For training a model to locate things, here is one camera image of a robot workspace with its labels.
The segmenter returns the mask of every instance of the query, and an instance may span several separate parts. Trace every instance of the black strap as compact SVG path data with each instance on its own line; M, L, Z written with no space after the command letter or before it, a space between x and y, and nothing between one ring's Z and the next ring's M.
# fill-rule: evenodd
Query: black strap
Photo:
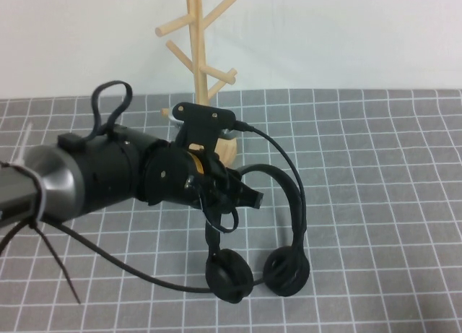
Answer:
M292 220L292 232L294 233L293 244L303 242L307 225L304 223L305 219L302 218L302 201L300 198L300 190L295 182L290 178L287 173L282 169L273 165L246 165L237 169L241 175L250 172L262 172L271 176L282 188L287 200L289 201L290 217Z

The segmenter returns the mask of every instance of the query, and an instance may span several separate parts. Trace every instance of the cutting mat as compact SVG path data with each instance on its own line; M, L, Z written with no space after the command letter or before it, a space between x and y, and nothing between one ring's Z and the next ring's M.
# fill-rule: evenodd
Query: cutting mat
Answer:
M140 95L122 123L172 139L160 109L185 95ZM108 115L120 98L106 97ZM2 332L460 332L462 325L462 104L459 90L221 92L214 105L267 131L300 169L308 201L305 288L278 298L264 286L231 305L151 286L44 227L83 301L77 305L39 238L26 230L0 259ZM28 146L92 127L88 97L0 101L0 158L29 122ZM239 138L236 166L288 169L263 139ZM240 210L223 238L261 275L291 240L287 201L264 176L260 210ZM204 218L163 203L127 201L69 223L130 265L164 280L205 285Z

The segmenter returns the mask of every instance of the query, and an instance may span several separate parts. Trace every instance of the headphones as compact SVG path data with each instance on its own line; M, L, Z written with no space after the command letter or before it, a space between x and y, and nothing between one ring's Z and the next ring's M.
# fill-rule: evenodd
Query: headphones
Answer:
M310 276L310 262L303 250L307 224L303 218L300 190L283 170L273 165L248 165L238 168L237 171L241 175L250 172L265 173L281 186L289 200L293 242L290 246L282 246L271 252L263 267L263 277L254 281L252 271L244 258L236 251L220 249L219 233L207 225L207 285L213 294L229 303L239 303L252 292L255 285L262 282L279 296L294 295L305 286Z

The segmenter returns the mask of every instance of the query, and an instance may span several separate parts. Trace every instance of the headphone ear cup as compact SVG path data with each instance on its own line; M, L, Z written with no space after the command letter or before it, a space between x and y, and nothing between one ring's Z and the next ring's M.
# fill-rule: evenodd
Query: headphone ear cup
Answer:
M274 270L292 257L293 260L280 271ZM310 262L303 250L294 251L291 246L283 246L271 252L263 268L263 281L274 293L282 297L290 297L299 292L310 276Z
M229 303L239 303L253 289L253 274L247 262L227 248L207 259L205 279L213 294Z

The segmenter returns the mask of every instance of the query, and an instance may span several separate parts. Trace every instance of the wooden jewelry tree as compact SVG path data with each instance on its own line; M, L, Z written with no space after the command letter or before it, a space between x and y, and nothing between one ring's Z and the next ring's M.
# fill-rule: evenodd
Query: wooden jewelry tree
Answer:
M232 68L228 73L207 66L205 58L204 30L215 21L223 12L228 9L236 0L223 0L208 15L202 16L202 0L186 0L188 13L173 21L156 28L156 35L162 37L175 30L189 25L189 37L191 40L191 58L180 50L171 40L166 43L167 48L191 71L194 75L194 87L196 91L196 103L200 105L210 105L210 99L225 86L234 84L237 71ZM210 90L207 87L207 75L218 79ZM236 138L219 139L215 152L223 164L229 166L237 154Z

